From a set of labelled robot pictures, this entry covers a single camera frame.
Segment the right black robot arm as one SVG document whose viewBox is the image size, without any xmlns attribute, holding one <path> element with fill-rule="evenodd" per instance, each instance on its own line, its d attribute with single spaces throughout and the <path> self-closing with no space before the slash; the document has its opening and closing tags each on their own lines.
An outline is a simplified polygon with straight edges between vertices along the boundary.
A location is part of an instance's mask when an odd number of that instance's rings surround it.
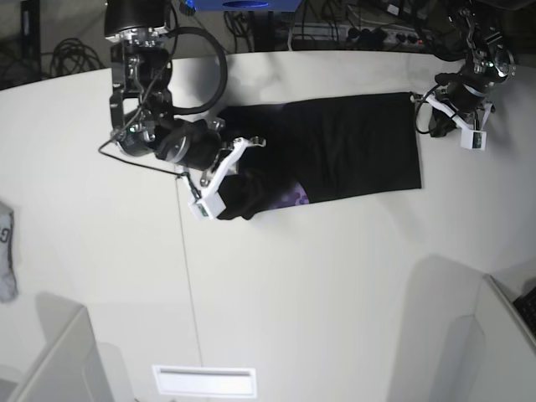
<svg viewBox="0 0 536 402">
<path fill-rule="evenodd" d="M 109 1 L 104 35 L 112 44 L 111 142 L 129 157 L 152 154 L 199 171 L 214 168 L 223 148 L 218 128 L 185 118 L 208 111 L 224 94 L 228 65 L 219 41 L 205 29 L 179 26 L 169 1 Z M 205 39 L 218 59 L 218 85 L 200 106 L 175 106 L 168 88 L 175 51 L 164 43 L 181 35 Z"/>
</svg>

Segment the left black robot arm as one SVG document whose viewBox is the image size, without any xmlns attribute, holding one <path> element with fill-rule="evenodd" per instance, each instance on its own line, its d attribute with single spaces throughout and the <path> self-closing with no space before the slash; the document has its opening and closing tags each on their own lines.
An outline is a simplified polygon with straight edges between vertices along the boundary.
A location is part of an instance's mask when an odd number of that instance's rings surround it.
<svg viewBox="0 0 536 402">
<path fill-rule="evenodd" d="M 446 17 L 458 34 L 458 41 L 449 48 L 437 36 L 423 29 L 419 11 L 427 1 L 414 1 L 411 18 L 415 32 L 431 54 L 445 62 L 461 61 L 456 73 L 439 73 L 435 85 L 423 95 L 416 95 L 415 113 L 423 105 L 432 107 L 429 128 L 417 129 L 419 134 L 445 137 L 455 129 L 480 132 L 485 119 L 495 111 L 488 99 L 492 89 L 514 75 L 516 59 L 505 38 L 497 8 L 491 1 L 441 1 Z"/>
</svg>

